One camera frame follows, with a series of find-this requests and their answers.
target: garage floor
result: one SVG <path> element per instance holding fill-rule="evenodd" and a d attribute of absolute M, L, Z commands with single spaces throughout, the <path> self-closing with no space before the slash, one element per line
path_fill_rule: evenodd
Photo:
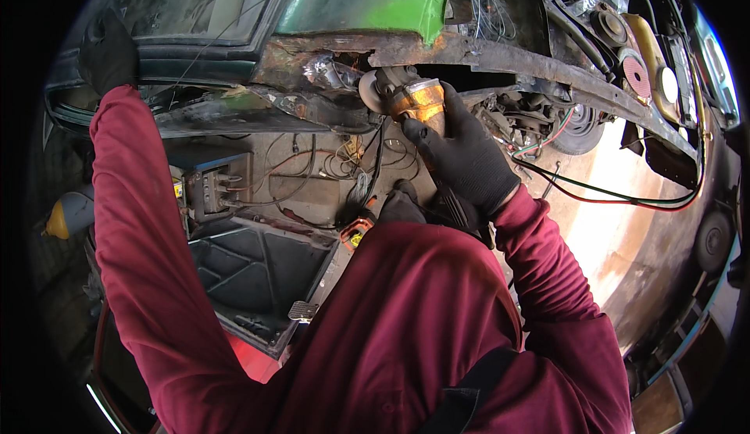
<path fill-rule="evenodd" d="M 619 149 L 623 123 L 623 120 L 619 120 L 608 124 L 602 140 L 592 152 L 572 157 L 547 148 L 538 165 L 554 171 L 556 161 L 559 160 L 562 164 L 560 175 L 635 196 L 676 198 L 687 193 L 681 186 L 655 174 L 644 158 L 636 156 L 630 150 Z M 365 136 L 364 144 L 373 136 L 374 134 Z M 270 167 L 292 155 L 293 135 L 286 134 L 276 141 L 265 159 L 269 146 L 278 137 L 278 134 L 269 133 L 253 135 L 241 141 L 221 140 L 222 144 L 227 145 L 249 145 L 255 153 L 254 181 L 258 191 L 254 201 L 271 199 L 268 185 L 277 189 L 279 179 L 263 181 L 262 185 L 260 179 Z M 406 148 L 410 153 L 413 152 L 413 146 L 405 141 L 399 127 L 390 126 L 386 131 L 386 138 L 386 143 L 394 150 L 403 152 Z M 299 135 L 297 140 L 301 152 L 310 149 L 310 135 Z M 341 143 L 342 140 L 336 135 L 317 136 L 319 150 L 333 152 L 341 147 Z M 709 159 L 716 157 L 714 150 L 713 146 L 709 147 Z M 726 150 L 723 143 L 720 150 Z M 315 174 L 323 165 L 325 156 L 326 154 L 318 153 Z M 412 163 L 411 154 L 404 157 L 403 154 L 384 150 L 384 164 L 399 159 L 399 162 L 382 170 L 375 189 L 378 199 L 373 211 L 376 214 L 391 185 L 399 178 L 416 175 L 413 182 L 420 202 L 434 193 L 434 185 L 421 160 L 417 175 L 417 165 Z M 307 160 L 307 155 L 299 156 L 278 168 L 274 174 L 291 175 L 304 171 Z M 622 353 L 654 323 L 663 311 L 669 293 L 680 283 L 700 218 L 711 197 L 716 164 L 724 166 L 724 163 L 717 162 L 709 167 L 703 194 L 694 206 L 677 213 L 655 212 L 629 205 L 586 204 L 577 202 L 556 189 L 552 189 L 547 198 L 551 205 L 550 218 L 559 224 L 560 234 L 589 278 L 595 301 L 612 319 Z M 538 175 L 532 174 L 532 179 L 523 173 L 519 175 L 532 196 L 541 197 L 547 182 Z M 293 200 L 285 202 L 283 207 L 292 209 L 311 222 L 329 224 L 333 221 L 336 210 L 333 199 L 343 201 L 354 184 L 353 180 L 335 181 L 317 177 Z M 578 195 L 598 197 L 597 193 L 584 192 L 575 186 L 568 187 Z M 277 189 L 275 196 L 283 194 Z M 265 207 L 263 210 L 264 214 L 279 214 L 275 207 Z M 506 271 L 505 278 L 510 279 L 512 272 L 505 265 L 502 253 L 496 252 L 496 255 Z M 351 253 L 345 247 L 339 247 L 314 295 L 314 302 L 324 301 L 350 258 Z"/>

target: mechanic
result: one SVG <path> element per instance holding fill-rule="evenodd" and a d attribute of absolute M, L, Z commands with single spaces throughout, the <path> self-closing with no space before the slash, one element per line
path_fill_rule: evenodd
<path fill-rule="evenodd" d="M 521 321 L 495 256 L 425 224 L 401 181 L 286 364 L 245 374 L 185 241 L 154 118 L 136 90 L 136 45 L 114 13 L 82 44 L 103 98 L 91 121 L 96 257 L 120 338 L 170 432 L 629 432 L 614 329 L 549 204 L 445 87 L 453 139 L 405 136 L 496 227 Z"/>

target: orange angle grinder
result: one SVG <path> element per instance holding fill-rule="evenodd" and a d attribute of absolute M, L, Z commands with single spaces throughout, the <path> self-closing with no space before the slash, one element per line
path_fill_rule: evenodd
<path fill-rule="evenodd" d="M 419 77 L 414 66 L 385 66 L 365 73 L 359 80 L 359 96 L 376 113 L 390 115 L 394 121 L 413 118 L 445 136 L 443 86 L 437 78 Z M 433 175 L 430 166 L 427 170 L 438 189 L 440 209 L 448 213 L 448 225 L 474 235 L 492 250 L 494 241 L 488 221 L 482 223 L 474 206 L 460 200 Z"/>
<path fill-rule="evenodd" d="M 414 66 L 387 66 L 365 73 L 359 96 L 372 111 L 395 121 L 414 118 L 445 136 L 445 94 L 438 79 L 420 78 Z"/>

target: sticker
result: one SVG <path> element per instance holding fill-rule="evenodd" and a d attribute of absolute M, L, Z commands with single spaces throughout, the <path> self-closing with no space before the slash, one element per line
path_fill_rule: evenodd
<path fill-rule="evenodd" d="M 172 186 L 175 189 L 175 198 L 182 198 L 182 180 L 172 177 Z"/>

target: gloved hand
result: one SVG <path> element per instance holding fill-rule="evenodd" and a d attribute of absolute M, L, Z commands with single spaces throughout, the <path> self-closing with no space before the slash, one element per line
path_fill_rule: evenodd
<path fill-rule="evenodd" d="M 445 90 L 445 131 L 440 138 L 417 120 L 402 123 L 404 135 L 417 147 L 427 168 L 456 195 L 463 197 L 487 218 L 493 218 L 505 198 L 520 184 L 500 147 L 482 123 L 464 106 L 456 90 Z"/>
<path fill-rule="evenodd" d="M 86 27 L 78 54 L 78 72 L 100 96 L 123 84 L 135 86 L 138 61 L 136 43 L 111 9 Z"/>

